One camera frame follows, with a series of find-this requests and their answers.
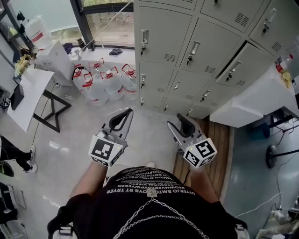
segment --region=blue-gray floor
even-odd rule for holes
[[[276,184],[278,167],[293,155],[279,157],[276,166],[269,169],[265,162],[265,154],[267,147],[270,144],[277,145],[281,136],[282,132],[274,128],[269,139],[253,141],[245,127],[235,129],[231,175],[224,200],[224,207],[231,215],[237,216],[252,210],[278,193]],[[286,133],[277,149],[279,153],[299,149],[299,128],[291,134]],[[283,195],[282,207],[288,209],[294,205],[299,194],[299,154],[281,167],[278,177]],[[278,202],[279,196],[259,209],[239,217],[248,224],[251,238],[254,238],[265,224],[271,206]]]

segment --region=gray metal locker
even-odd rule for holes
[[[191,101],[211,80],[194,72],[179,70],[169,92],[169,97]]]
[[[181,68],[204,76],[212,76],[239,40],[240,37],[235,33],[198,19]]]
[[[173,73],[173,67],[141,61],[139,63],[139,73],[140,95],[149,91],[164,95]]]
[[[175,65],[191,16],[153,7],[139,7],[139,15],[140,47],[145,46],[140,61]]]
[[[272,56],[266,50],[260,50],[246,43],[219,76],[217,83],[245,89],[268,69],[271,62]]]
[[[294,0],[272,0],[249,35],[273,55],[282,54],[299,34],[299,6]]]
[[[194,103],[209,107],[219,107],[235,96],[237,92],[239,92],[237,88],[213,82],[198,94]]]
[[[197,0],[140,0],[140,1],[164,3],[168,5],[194,10]]]
[[[198,118],[198,119],[203,119],[206,116],[210,115],[213,113],[215,109],[213,107],[208,107],[205,105],[197,105],[193,104],[188,110],[187,110],[187,115],[190,117]]]
[[[245,32],[262,3],[263,0],[205,0],[200,12]]]
[[[163,94],[154,93],[151,91],[140,93],[140,107],[153,111],[158,111],[162,100]]]
[[[187,110],[191,105],[192,105],[191,102],[183,101],[181,99],[168,96],[166,102],[162,107],[162,111],[164,113],[169,113],[169,114],[176,114],[176,113],[186,114]]]

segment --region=metal chain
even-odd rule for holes
[[[166,215],[155,215],[155,216],[151,216],[148,218],[143,218],[140,219],[136,222],[133,222],[131,225],[129,225],[131,223],[131,221],[133,220],[134,217],[136,217],[138,215],[138,213],[143,210],[145,208],[145,206],[149,205],[151,202],[154,203],[158,203],[160,205],[162,205],[163,207],[167,207],[169,210],[173,211],[175,214],[179,215],[179,217],[174,217],[174,216],[166,216]],[[135,226],[138,223],[153,219],[153,218],[172,218],[172,219],[177,219],[177,220],[182,220],[185,221],[187,224],[189,224],[190,226],[192,226],[195,230],[197,230],[197,232],[204,238],[204,239],[209,239],[208,236],[206,236],[193,222],[189,221],[188,219],[186,219],[184,217],[184,215],[180,214],[177,210],[175,210],[174,208],[166,205],[165,203],[161,203],[158,200],[154,199],[153,197],[147,201],[144,205],[142,205],[134,214],[133,216],[126,222],[126,224],[120,229],[120,231],[113,237],[113,239],[118,239],[123,233],[125,233],[127,230],[129,230],[130,228],[132,228],[133,226]]]

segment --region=black t-shirt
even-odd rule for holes
[[[242,221],[226,213],[220,202],[207,202],[191,188],[183,186],[174,175],[160,169],[138,167],[113,176],[94,197],[82,194],[71,198],[48,224],[48,231],[57,223],[73,221],[80,239],[112,239],[133,214],[151,200],[147,189],[155,189],[156,200],[182,214],[210,239],[237,238],[236,224],[247,228]],[[181,216],[164,204],[152,201],[146,205],[128,226],[140,222],[120,238],[202,238],[198,230],[177,219]]]

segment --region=white sneaker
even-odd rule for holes
[[[25,173],[35,173],[37,171],[37,165],[33,164],[31,165],[31,169],[29,169],[28,171],[25,171]]]
[[[154,169],[156,168],[156,164],[154,162],[150,162],[146,166],[149,168],[154,168]]]
[[[35,153],[36,153],[36,147],[34,145],[32,145],[29,152],[31,153],[30,161],[34,162],[34,157],[35,157]]]

